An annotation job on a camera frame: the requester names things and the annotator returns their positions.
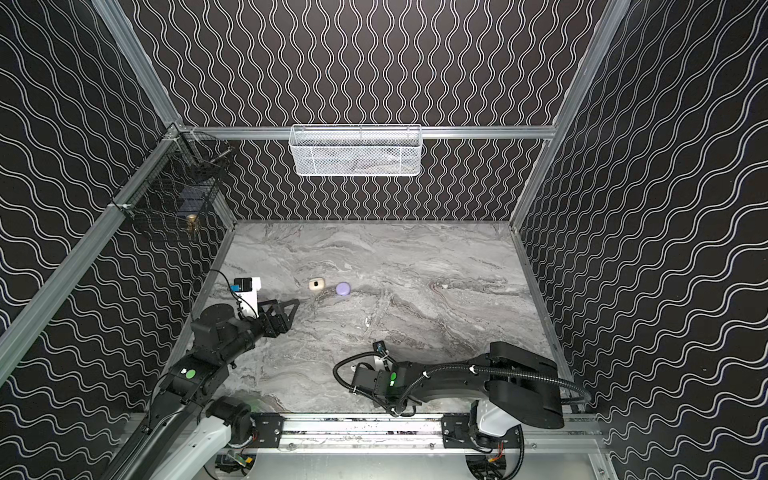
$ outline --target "purple disc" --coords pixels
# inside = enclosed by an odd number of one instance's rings
[[[341,282],[340,284],[336,285],[336,293],[339,295],[349,295],[349,292],[351,291],[352,287],[350,287],[347,282]]]

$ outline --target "black mesh basket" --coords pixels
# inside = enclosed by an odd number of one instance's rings
[[[230,163],[232,147],[207,134],[185,132],[169,148],[124,210],[134,229],[158,242],[198,240]]]

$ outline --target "white wire basket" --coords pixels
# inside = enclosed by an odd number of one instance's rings
[[[422,171],[422,126],[293,125],[296,173],[308,177],[413,177]]]

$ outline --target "marble table surface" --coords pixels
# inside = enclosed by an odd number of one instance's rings
[[[259,300],[297,298],[293,328],[237,360],[219,395],[254,411],[381,412],[348,393],[332,367],[385,340],[398,360],[448,362],[506,341],[551,358],[504,223],[242,223],[222,267],[260,276]],[[326,288],[311,292],[322,277]],[[348,296],[335,286],[347,282]],[[207,304],[232,303],[223,282]],[[340,370],[351,381],[350,366]],[[435,400],[420,412],[466,412]]]

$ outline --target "black wallpaper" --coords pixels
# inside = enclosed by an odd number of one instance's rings
[[[551,124],[605,0],[121,0],[184,122]]]
[[[246,220],[509,220],[540,140],[425,141],[416,177],[301,177],[285,141],[237,146],[223,186]]]
[[[768,475],[768,3],[635,0],[521,235],[620,478]]]
[[[88,0],[0,2],[4,332],[164,133]],[[93,479],[141,411],[217,253],[124,224],[0,386],[0,478]]]

